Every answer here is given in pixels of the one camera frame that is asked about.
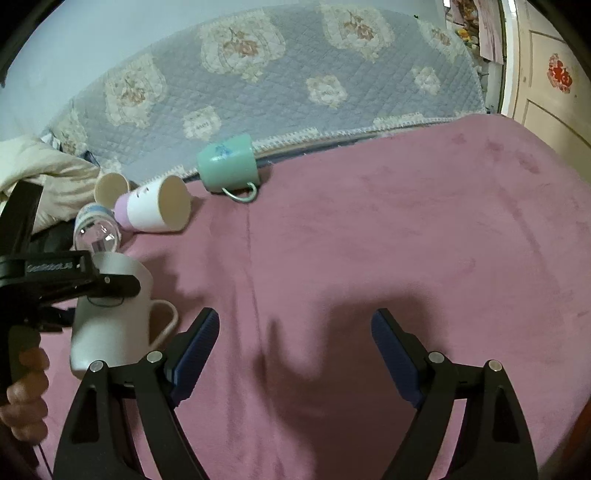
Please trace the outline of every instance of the finger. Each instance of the finger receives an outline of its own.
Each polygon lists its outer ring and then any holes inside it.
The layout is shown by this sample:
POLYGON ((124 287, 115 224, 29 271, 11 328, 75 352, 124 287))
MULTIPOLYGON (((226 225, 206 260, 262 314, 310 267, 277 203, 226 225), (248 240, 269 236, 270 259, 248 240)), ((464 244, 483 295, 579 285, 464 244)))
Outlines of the finger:
POLYGON ((8 387, 9 403, 29 403, 43 395, 49 387, 49 380, 43 372, 29 372, 18 382, 8 387))
POLYGON ((18 359, 24 367, 31 370, 47 370, 49 368, 49 357, 43 348, 33 347, 21 352, 18 359))
POLYGON ((47 417, 47 404, 42 398, 30 403, 7 404, 0 407, 0 420, 9 427, 25 427, 47 417))
POLYGON ((12 434, 17 440, 36 445, 47 437, 47 425, 42 421, 38 421, 23 428, 13 428, 12 434))

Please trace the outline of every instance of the metal mug handle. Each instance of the metal mug handle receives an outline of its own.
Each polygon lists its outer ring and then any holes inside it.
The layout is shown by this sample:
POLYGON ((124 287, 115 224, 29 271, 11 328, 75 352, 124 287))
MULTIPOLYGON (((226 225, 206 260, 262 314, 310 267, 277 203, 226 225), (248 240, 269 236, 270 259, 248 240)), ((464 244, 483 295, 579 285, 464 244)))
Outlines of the metal mug handle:
POLYGON ((250 194, 248 195, 248 197, 239 197, 239 196, 234 195, 233 193, 227 191, 226 189, 222 189, 222 192, 224 192, 226 195, 228 195, 235 202, 251 203, 256 198, 256 196, 258 195, 258 189, 257 189, 256 185, 253 182, 251 182, 251 181, 249 181, 247 183, 247 185, 252 190, 252 192, 250 192, 250 194))

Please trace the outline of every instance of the beige cloth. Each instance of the beige cloth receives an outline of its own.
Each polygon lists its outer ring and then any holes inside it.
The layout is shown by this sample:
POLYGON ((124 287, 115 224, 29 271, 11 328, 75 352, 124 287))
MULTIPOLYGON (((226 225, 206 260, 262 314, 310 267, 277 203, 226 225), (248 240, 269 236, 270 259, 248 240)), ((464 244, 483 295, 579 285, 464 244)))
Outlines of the beige cloth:
POLYGON ((18 180, 43 185, 33 233, 70 220, 94 201, 99 169, 30 135, 0 142, 0 212, 18 180))

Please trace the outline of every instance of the white mug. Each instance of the white mug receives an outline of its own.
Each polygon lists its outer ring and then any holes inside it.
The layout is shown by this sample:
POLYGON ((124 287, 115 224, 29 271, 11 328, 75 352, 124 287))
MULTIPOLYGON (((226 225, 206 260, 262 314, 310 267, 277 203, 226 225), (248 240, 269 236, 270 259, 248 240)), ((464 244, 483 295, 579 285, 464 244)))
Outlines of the white mug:
POLYGON ((115 219, 123 230, 178 232, 191 216, 191 194, 175 175, 153 180, 115 202, 115 219))
POLYGON ((127 299, 80 297, 72 328, 70 368, 82 378, 89 365, 103 360, 109 367, 134 364, 157 349, 178 325, 177 309, 169 301, 151 300, 152 275, 139 261, 116 252, 98 252, 92 260, 102 274, 134 275, 141 286, 127 299), (168 325, 150 343, 150 312, 157 304, 171 310, 168 325))

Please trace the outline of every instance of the pink cloth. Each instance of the pink cloth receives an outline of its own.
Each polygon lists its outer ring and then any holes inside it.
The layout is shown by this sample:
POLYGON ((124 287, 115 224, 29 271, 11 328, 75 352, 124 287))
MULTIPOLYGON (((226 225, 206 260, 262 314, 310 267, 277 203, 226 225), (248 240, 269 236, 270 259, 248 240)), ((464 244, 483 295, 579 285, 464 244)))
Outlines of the pink cloth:
MULTIPOLYGON (((540 465, 589 398, 591 191, 514 121, 470 116, 290 160, 248 206, 190 190, 185 233, 138 236, 128 254, 181 329, 204 306, 220 314, 177 409, 212 480, 379 480, 414 410, 372 341, 378 307, 452 361, 500 360, 540 465)), ((51 458, 77 388, 68 342, 42 344, 51 458)))

